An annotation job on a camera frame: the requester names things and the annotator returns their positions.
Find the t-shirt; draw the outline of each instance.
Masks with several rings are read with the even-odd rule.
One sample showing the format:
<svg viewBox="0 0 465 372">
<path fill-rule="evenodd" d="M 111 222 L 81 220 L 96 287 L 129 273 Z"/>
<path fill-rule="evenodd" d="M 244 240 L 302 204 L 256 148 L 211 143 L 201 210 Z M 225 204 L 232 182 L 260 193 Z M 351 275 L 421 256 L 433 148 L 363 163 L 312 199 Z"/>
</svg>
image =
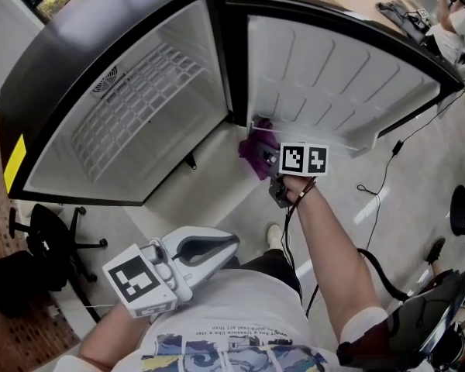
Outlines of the t-shirt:
<svg viewBox="0 0 465 372">
<path fill-rule="evenodd" d="M 449 14 L 449 20 L 456 33 L 445 30 L 438 23 L 432 26 L 427 34 L 434 36 L 441 54 L 449 62 L 455 64 L 460 55 L 465 53 L 465 9 L 459 9 Z"/>
<path fill-rule="evenodd" d="M 368 308 L 348 321 L 342 342 L 353 342 L 387 318 Z M 314 343 L 298 293 L 251 270 L 221 270 L 195 289 L 193 300 L 161 315 L 134 353 L 113 372 L 350 372 Z M 74 356 L 54 372 L 99 372 Z"/>
</svg>

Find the hand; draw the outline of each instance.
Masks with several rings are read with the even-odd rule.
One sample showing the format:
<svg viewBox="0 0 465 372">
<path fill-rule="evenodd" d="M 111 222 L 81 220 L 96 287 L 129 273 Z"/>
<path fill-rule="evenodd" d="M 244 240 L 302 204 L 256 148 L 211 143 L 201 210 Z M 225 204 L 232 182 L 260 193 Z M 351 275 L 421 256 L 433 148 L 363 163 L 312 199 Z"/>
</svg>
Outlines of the hand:
<svg viewBox="0 0 465 372">
<path fill-rule="evenodd" d="M 300 193 L 303 191 L 303 189 L 307 185 L 307 183 L 309 181 L 311 181 L 311 180 L 312 180 L 311 177 L 294 177 L 294 176 L 291 176 L 291 175 L 286 175 L 283 178 L 283 182 L 286 185 L 286 188 L 288 188 L 288 193 L 286 194 L 286 197 L 288 198 L 288 200 L 294 204 L 296 202 L 298 196 L 300 195 Z M 312 192 L 315 193 L 315 190 L 316 189 L 315 189 L 315 186 L 314 186 L 311 189 L 311 191 L 309 191 L 307 193 L 307 195 L 312 195 Z M 301 199 L 300 204 L 302 202 L 304 203 L 306 198 L 307 198 L 307 196 L 304 196 Z"/>
</svg>

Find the person's arm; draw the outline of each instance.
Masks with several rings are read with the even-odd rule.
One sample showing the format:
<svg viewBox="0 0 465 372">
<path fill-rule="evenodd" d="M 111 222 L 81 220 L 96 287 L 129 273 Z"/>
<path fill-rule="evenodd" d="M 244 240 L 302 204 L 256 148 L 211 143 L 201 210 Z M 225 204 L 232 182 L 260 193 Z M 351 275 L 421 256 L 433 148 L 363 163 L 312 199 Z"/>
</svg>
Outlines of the person's arm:
<svg viewBox="0 0 465 372">
<path fill-rule="evenodd" d="M 136 350 L 149 321 L 150 317 L 134 319 L 118 303 L 83 340 L 77 356 L 103 372 L 110 371 Z"/>
<path fill-rule="evenodd" d="M 286 176 L 288 199 L 295 202 L 307 178 Z M 338 339 L 346 323 L 358 312 L 380 307 L 372 277 L 362 256 L 331 207 L 314 187 L 298 205 L 313 270 Z"/>
<path fill-rule="evenodd" d="M 438 19 L 441 27 L 449 32 L 456 33 L 455 28 L 453 28 L 453 24 L 451 23 L 450 19 L 450 11 L 448 9 L 448 0 L 438 0 L 439 4 L 439 13 Z"/>
</svg>

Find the yellow sticker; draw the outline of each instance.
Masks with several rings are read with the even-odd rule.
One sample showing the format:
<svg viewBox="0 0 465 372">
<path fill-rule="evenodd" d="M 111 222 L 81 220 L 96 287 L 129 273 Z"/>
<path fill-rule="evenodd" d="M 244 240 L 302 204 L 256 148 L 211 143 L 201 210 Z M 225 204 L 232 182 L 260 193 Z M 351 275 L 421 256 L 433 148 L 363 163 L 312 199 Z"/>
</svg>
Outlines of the yellow sticker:
<svg viewBox="0 0 465 372">
<path fill-rule="evenodd" d="M 7 189 L 7 194 L 10 192 L 10 188 L 12 187 L 12 183 L 14 179 L 16 179 L 17 171 L 21 166 L 22 160 L 24 160 L 24 156 L 26 155 L 26 145 L 24 143 L 24 136 L 20 136 L 17 144 L 10 155 L 9 162 L 5 167 L 5 171 L 3 173 L 3 177 L 5 179 L 5 188 Z"/>
</svg>

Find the brown carpet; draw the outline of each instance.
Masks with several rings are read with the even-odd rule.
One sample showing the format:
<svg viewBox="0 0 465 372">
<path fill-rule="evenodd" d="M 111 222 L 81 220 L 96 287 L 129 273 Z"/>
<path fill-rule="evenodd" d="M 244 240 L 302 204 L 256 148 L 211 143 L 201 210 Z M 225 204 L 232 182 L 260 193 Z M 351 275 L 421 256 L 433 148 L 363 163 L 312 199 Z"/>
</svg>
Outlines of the brown carpet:
<svg viewBox="0 0 465 372">
<path fill-rule="evenodd" d="M 9 209 L 14 203 L 5 192 L 0 161 L 0 257 L 26 249 L 20 233 L 9 236 Z M 22 317 L 8 319 L 0 312 L 0 372 L 26 372 L 53 360 L 79 343 L 62 315 L 52 319 L 47 307 L 52 305 L 48 294 L 30 303 Z"/>
</svg>

